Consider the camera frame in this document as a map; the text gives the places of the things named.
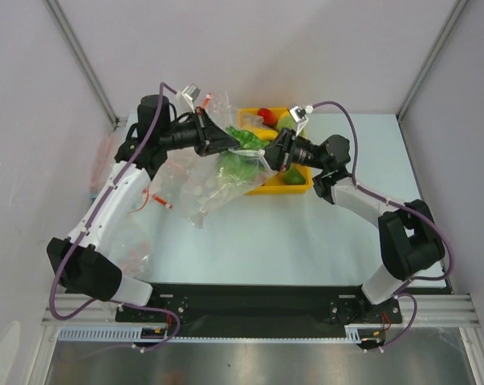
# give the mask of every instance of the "white wall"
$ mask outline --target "white wall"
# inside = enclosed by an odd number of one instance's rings
[[[237,107],[395,113],[455,0],[61,0],[117,113],[195,82]]]
[[[21,322],[21,383],[54,277],[45,248],[88,205],[108,123],[43,2],[0,2],[0,333]]]
[[[426,199],[484,329],[484,0],[470,2],[404,123]]]

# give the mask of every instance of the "clear plastic bag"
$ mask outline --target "clear plastic bag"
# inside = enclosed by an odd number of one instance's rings
[[[128,214],[115,235],[112,251],[108,257],[122,272],[142,281],[150,281],[151,246],[148,236],[135,217]]]
[[[197,227],[205,216],[264,184],[275,172],[263,150],[233,150],[208,156],[181,188],[181,211]]]
[[[229,104],[229,96],[227,92],[211,92],[208,94],[209,100],[206,100],[205,110],[208,116],[217,126],[222,129],[232,126],[233,121],[233,108]]]
[[[193,148],[183,148],[168,153],[167,160],[161,165],[149,187],[151,195],[156,194],[171,205],[179,201],[181,187],[189,178],[201,157]]]

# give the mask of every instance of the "red fruit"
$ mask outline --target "red fruit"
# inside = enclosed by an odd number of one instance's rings
[[[278,118],[275,113],[273,113],[271,110],[268,108],[260,108],[258,109],[258,116],[261,116],[263,118],[263,124],[265,124],[268,127],[274,128],[277,125]]]

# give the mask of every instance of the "green pepper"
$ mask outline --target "green pepper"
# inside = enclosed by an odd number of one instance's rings
[[[281,175],[285,184],[306,184],[306,178],[292,165],[290,169]]]

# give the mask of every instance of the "yellow tray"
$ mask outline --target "yellow tray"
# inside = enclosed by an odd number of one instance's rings
[[[275,113],[278,118],[285,112],[288,111],[286,107],[273,107],[269,108],[273,113]],[[251,114],[251,115],[257,115],[258,114],[258,108],[241,108],[238,110],[238,126],[240,128],[242,127],[242,116],[244,114]],[[260,137],[262,140],[268,140],[268,138],[262,138],[261,135],[254,131],[256,135]],[[302,166],[300,164],[296,165],[297,170],[303,174],[304,178],[306,179],[306,184],[299,184],[299,185],[292,185],[292,184],[284,184],[281,181],[281,178],[278,175],[270,178],[269,180],[266,181],[266,183],[263,186],[260,186],[250,192],[248,192],[246,195],[270,195],[270,194],[304,194],[307,190],[309,190],[313,186],[313,179],[311,176],[311,169],[306,166]]]

